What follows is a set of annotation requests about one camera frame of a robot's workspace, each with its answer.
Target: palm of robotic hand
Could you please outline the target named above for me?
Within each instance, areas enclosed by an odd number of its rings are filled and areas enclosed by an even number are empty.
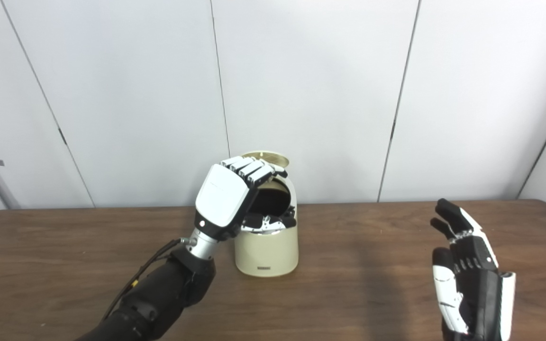
[[[499,272],[496,255],[481,226],[462,208],[440,199],[431,226],[450,248],[433,250],[433,277],[444,341],[507,341],[515,278]]]

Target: open lid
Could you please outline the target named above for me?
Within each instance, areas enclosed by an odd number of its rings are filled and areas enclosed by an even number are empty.
[[[245,153],[242,157],[253,157],[256,159],[262,159],[266,162],[277,164],[277,166],[286,168],[290,164],[290,160],[283,156],[282,154],[268,151],[253,151]]]

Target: black robot forearm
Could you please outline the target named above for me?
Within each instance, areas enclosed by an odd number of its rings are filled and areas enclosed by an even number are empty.
[[[196,259],[185,248],[173,253],[124,294],[106,320],[76,341],[160,339],[184,308],[203,298],[216,273],[213,260]]]

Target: robotic hand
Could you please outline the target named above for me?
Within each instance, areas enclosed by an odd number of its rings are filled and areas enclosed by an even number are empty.
[[[296,225],[293,207],[282,216],[249,213],[258,186],[273,177],[286,177],[284,168],[249,157],[234,157],[210,168],[195,201],[195,229],[190,238],[169,242],[142,266],[104,318],[76,341],[151,341],[159,339],[185,307],[197,304],[216,274],[214,252],[220,242],[240,231],[271,233]],[[177,244],[184,248],[165,253]],[[143,280],[149,265],[167,259]]]
[[[444,341],[507,341],[515,294],[514,272],[499,272],[481,226],[446,199],[431,220],[450,248],[433,250],[433,278],[442,312]]]

